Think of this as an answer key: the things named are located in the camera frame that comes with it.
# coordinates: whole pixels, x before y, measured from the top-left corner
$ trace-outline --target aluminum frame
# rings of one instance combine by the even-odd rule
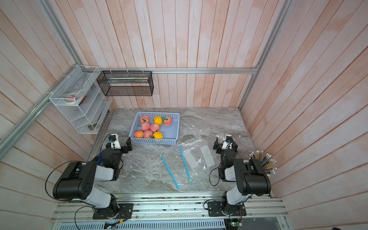
[[[249,94],[250,94],[250,92],[251,92],[251,90],[254,86],[254,83],[257,80],[257,78],[259,76],[259,73],[261,72],[261,70],[263,68],[263,63],[265,62],[265,60],[267,59],[267,57],[270,54],[270,51],[272,50],[272,48],[275,45],[276,39],[277,39],[278,35],[280,34],[281,28],[284,25],[287,16],[289,15],[289,12],[290,12],[289,9],[291,8],[293,3],[294,3],[294,0],[286,0],[284,2],[284,5],[282,6],[280,14],[277,17],[276,24],[275,24],[274,28],[272,29],[271,36],[267,41],[267,45],[265,47],[265,50],[263,51],[263,53],[261,55],[261,58],[260,58],[260,61],[257,64],[257,72],[254,75],[252,75],[252,78],[251,78],[251,80],[248,84],[248,87],[247,87],[247,89],[246,89],[246,91],[243,95],[243,98],[240,102],[240,105],[239,105],[239,110],[240,111],[242,111],[242,109],[244,108],[245,102],[247,101],[247,99],[249,97]]]
[[[226,219],[227,216],[210,217],[208,211],[203,208],[203,202],[208,199],[219,201],[223,192],[169,192],[169,193],[135,193],[114,194],[118,204],[133,203],[132,218],[135,220],[184,220],[184,219]],[[287,211],[279,198],[271,198],[269,195],[253,197],[244,203],[247,216],[255,217],[287,217]],[[58,204],[51,223],[73,222],[74,214],[78,208],[85,206],[83,203]],[[78,222],[97,222],[92,219],[92,209],[78,211]]]
[[[99,68],[100,71],[151,71],[152,74],[255,74],[256,67],[249,68]]]

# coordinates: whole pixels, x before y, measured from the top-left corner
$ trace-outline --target marble tabletop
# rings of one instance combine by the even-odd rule
[[[233,136],[238,144],[237,158],[248,159],[249,153],[255,151],[253,142],[245,127],[237,108],[140,108],[118,109],[114,111],[106,134],[117,133],[119,142],[123,145],[129,136],[134,117],[138,111],[180,113],[179,137],[177,145],[136,144],[132,142],[133,150],[122,156],[124,166],[116,181],[96,182],[95,185],[109,193],[136,192],[203,192],[228,191],[236,186],[235,182],[220,181],[217,186],[211,186],[209,174],[220,163],[220,155],[212,149],[216,135],[223,141],[225,134]],[[201,153],[192,154],[199,160],[199,166],[189,173],[193,184],[189,183],[185,166],[179,150],[179,145],[188,147],[193,140],[201,140],[202,145],[208,145],[215,165],[207,167]],[[180,189],[176,189],[173,179],[162,162],[162,153],[166,163],[177,180]],[[218,181],[217,170],[211,174],[212,184]]]

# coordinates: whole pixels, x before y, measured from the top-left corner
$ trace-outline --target white wire rack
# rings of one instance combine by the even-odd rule
[[[86,72],[77,66],[50,96],[50,101],[82,134],[97,134],[112,102],[100,87],[91,89],[100,74],[98,67],[93,68],[93,71]]]

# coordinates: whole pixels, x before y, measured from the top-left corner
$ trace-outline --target aluminum rail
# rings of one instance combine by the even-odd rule
[[[50,105],[50,96],[52,92],[67,78],[67,75],[71,73],[76,66],[72,66],[66,76],[62,77],[56,85],[47,92],[34,107],[28,111],[26,115],[11,129],[0,142],[0,160],[11,150],[19,139],[25,134],[28,128],[37,120],[37,118],[44,112],[44,110]]]
[[[151,71],[153,74],[255,74],[256,67],[250,68],[99,68],[101,71]]]
[[[240,102],[240,106],[239,106],[240,111],[242,111],[242,109],[244,108],[245,102],[247,101],[247,99],[249,97],[249,94],[250,94],[250,92],[251,92],[251,90],[254,86],[254,83],[257,80],[257,78],[259,76],[259,73],[261,72],[261,70],[263,68],[263,63],[265,62],[265,60],[269,56],[270,51],[272,50],[273,46],[276,43],[277,36],[280,34],[281,28],[285,23],[285,20],[286,20],[288,14],[290,12],[290,8],[291,8],[293,3],[294,3],[294,0],[286,0],[284,2],[284,5],[282,6],[280,14],[277,17],[276,24],[275,24],[274,28],[272,29],[271,36],[267,41],[266,48],[263,51],[263,53],[261,55],[261,58],[260,58],[260,61],[257,65],[257,67],[258,67],[257,72],[252,76],[252,78],[249,82],[249,85],[248,85],[248,87],[247,87],[247,89],[246,89],[246,91],[243,95],[243,98],[242,98],[241,102]]]
[[[114,194],[118,204],[133,203],[132,218],[135,220],[184,220],[184,219],[226,219],[228,216],[210,217],[203,208],[208,199],[220,201],[223,192],[172,192],[172,193],[141,193]],[[58,204],[51,217],[51,223],[73,222],[74,214],[83,203]],[[253,197],[244,203],[247,216],[255,217],[286,217],[287,211],[280,198],[269,195]],[[103,220],[92,219],[93,210],[84,208],[78,211],[77,222],[94,222]]]

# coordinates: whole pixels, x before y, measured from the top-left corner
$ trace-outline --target metal grille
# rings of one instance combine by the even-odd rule
[[[78,227],[89,230],[103,229],[105,222],[79,222]],[[223,219],[202,219],[202,220],[128,220],[117,224],[116,229],[155,229],[155,230],[192,230],[192,229],[223,229],[225,223]],[[63,223],[59,230],[75,230],[75,223]]]
[[[102,71],[97,79],[105,96],[152,96],[150,71]]]

